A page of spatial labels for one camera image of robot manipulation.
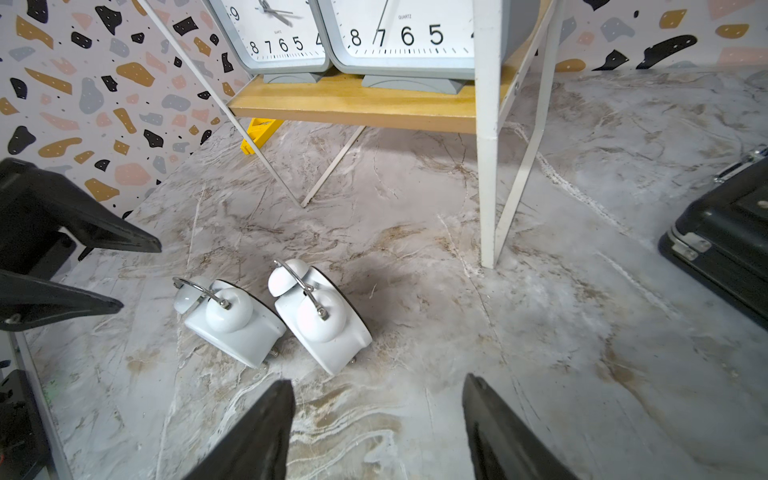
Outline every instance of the metal hinge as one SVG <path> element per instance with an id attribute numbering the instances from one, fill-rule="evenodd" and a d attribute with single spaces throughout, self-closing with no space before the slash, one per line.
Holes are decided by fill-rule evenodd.
<path id="1" fill-rule="evenodd" d="M 683 235 L 674 224 L 667 231 L 667 236 L 672 240 L 672 250 L 689 261 L 694 261 L 699 256 L 699 253 L 704 253 L 712 248 L 712 243 L 706 238 L 693 232 Z"/>

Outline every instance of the gray clock frame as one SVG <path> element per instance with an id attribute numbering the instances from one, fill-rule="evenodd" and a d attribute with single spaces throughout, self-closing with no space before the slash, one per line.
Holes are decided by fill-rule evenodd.
<path id="1" fill-rule="evenodd" d="M 227 43 L 229 44 L 230 48 L 237 54 L 235 55 L 237 57 L 237 62 L 240 64 L 241 67 L 251 75 L 258 75 L 258 74 L 283 74 L 283 73 L 323 73 L 324 71 L 328 70 L 328 68 L 331 65 L 330 55 L 328 55 L 328 48 L 326 47 L 326 44 L 323 43 L 323 48 L 326 50 L 326 59 L 321 65 L 298 65 L 295 67 L 281 67 L 279 65 L 275 65 L 276 61 L 256 61 L 253 60 L 250 55 L 248 54 L 248 51 L 246 50 L 245 45 L 243 45 L 241 42 L 232 41 L 232 37 L 239 38 L 240 34 L 237 33 L 237 30 L 235 29 L 234 24 L 230 20 L 229 12 L 224 8 L 224 5 L 221 0 L 203 0 L 203 3 L 208 8 L 208 11 L 213 13 L 211 15 L 214 17 L 214 22 L 216 22 L 216 25 L 219 25 L 219 28 L 222 32 L 224 32 L 224 36 L 226 37 Z M 221 20 L 221 15 L 226 19 L 226 21 Z M 251 65 L 247 64 L 244 61 L 244 58 L 250 59 L 251 62 L 253 62 Z"/>
<path id="2" fill-rule="evenodd" d="M 326 56 L 340 71 L 348 74 L 368 74 L 385 75 L 392 77 L 415 77 L 415 78 L 450 78 L 455 80 L 474 80 L 474 68 L 434 68 L 419 67 L 424 58 L 406 58 L 407 63 L 412 67 L 387 67 L 387 66 L 362 66 L 346 65 L 336 54 L 337 51 L 344 51 L 344 44 L 341 39 L 341 33 L 336 28 L 336 20 L 333 19 L 333 0 L 309 0 L 317 31 L 320 33 L 320 41 L 326 49 Z M 539 0 L 502 0 L 502 17 L 506 18 L 502 22 L 502 53 L 503 60 L 520 48 L 520 45 L 528 39 L 528 36 L 536 26 L 538 20 L 538 11 L 540 7 Z M 333 30 L 329 31 L 324 22 L 324 18 L 330 18 Z"/>

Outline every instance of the yellow object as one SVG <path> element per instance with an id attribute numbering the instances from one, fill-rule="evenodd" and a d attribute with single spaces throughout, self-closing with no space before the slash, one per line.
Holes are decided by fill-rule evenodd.
<path id="1" fill-rule="evenodd" d="M 248 127 L 248 136 L 253 140 L 258 148 L 264 146 L 267 140 L 270 139 L 275 130 L 283 124 L 282 120 L 272 120 L 270 118 L 254 118 L 250 121 Z M 250 147 L 248 142 L 243 140 L 240 145 L 240 149 L 245 155 L 253 155 L 256 152 Z"/>

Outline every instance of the white metal frame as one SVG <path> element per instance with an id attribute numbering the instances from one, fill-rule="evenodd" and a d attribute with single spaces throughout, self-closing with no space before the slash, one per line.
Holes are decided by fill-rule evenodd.
<path id="1" fill-rule="evenodd" d="M 192 70 L 197 80 L 210 92 L 221 110 L 234 124 L 238 133 L 253 148 L 261 163 L 270 172 L 272 177 L 277 180 L 277 183 L 282 186 L 291 201 L 298 207 L 306 207 L 365 127 L 359 127 L 355 131 L 300 203 L 270 162 L 264 157 L 264 154 L 253 142 L 243 126 L 240 125 L 237 117 L 235 117 L 227 107 L 227 104 L 210 86 L 168 27 L 150 7 L 147 0 L 137 1 L 144 7 L 152 22 L 176 49 L 179 57 L 187 63 L 187 66 Z M 554 67 L 560 43 L 563 10 L 564 0 L 552 0 L 541 21 L 541 25 L 534 33 L 520 69 L 515 73 L 515 77 L 510 83 L 504 99 L 499 104 L 498 99 L 501 95 L 500 84 L 502 79 L 502 0 L 473 0 L 473 15 L 475 17 L 475 131 L 477 134 L 478 189 L 480 199 L 480 263 L 488 268 L 495 266 L 496 260 L 502 251 L 512 226 L 512 220 L 520 203 L 520 198 L 525 189 L 525 184 L 531 173 L 533 160 L 538 153 L 538 147 L 544 134 L 552 92 Z M 539 49 L 544 39 L 545 31 L 547 41 L 545 44 L 544 67 L 541 72 L 541 83 L 539 85 L 534 131 L 530 142 L 528 142 L 528 147 L 525 150 L 518 173 L 515 176 L 515 182 L 512 184 L 512 189 L 497 224 L 496 173 L 498 169 L 498 134 L 512 108 L 512 103 L 517 98 L 519 88 L 525 75 L 528 73 L 528 68 L 531 66 L 535 52 Z"/>

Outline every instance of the alarm clock handle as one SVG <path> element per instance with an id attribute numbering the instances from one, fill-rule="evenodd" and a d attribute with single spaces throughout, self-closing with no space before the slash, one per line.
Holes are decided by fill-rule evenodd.
<path id="1" fill-rule="evenodd" d="M 326 310 L 324 306 L 320 305 L 320 302 L 318 302 L 315 296 L 312 294 L 312 292 L 315 291 L 315 287 L 309 285 L 308 283 L 304 283 L 304 280 L 301 280 L 301 277 L 296 275 L 296 272 L 294 272 L 293 269 L 282 260 L 275 259 L 275 264 L 281 266 L 282 268 L 286 269 L 288 273 L 290 273 L 293 279 L 299 284 L 301 289 L 304 290 L 304 293 L 312 301 L 312 304 L 315 306 L 315 310 L 317 310 L 317 315 L 323 320 L 328 320 L 328 310 Z"/>
<path id="2" fill-rule="evenodd" d="M 198 285 L 197 283 L 195 283 L 195 282 L 193 282 L 191 280 L 187 280 L 185 278 L 181 278 L 180 276 L 175 276 L 174 277 L 174 286 L 176 288 L 181 288 L 182 284 L 186 284 L 186 285 L 189 285 L 189 286 L 191 286 L 193 288 L 198 289 L 199 291 L 201 291 L 203 293 L 203 295 L 209 296 L 211 300 L 213 300 L 214 302 L 218 303 L 225 310 L 228 310 L 232 306 L 232 304 L 230 303 L 229 300 L 227 300 L 225 298 L 219 298 L 218 296 L 216 296 L 216 293 L 213 293 L 209 289 L 207 289 L 207 288 L 205 288 L 203 286 L 200 286 L 200 285 Z"/>

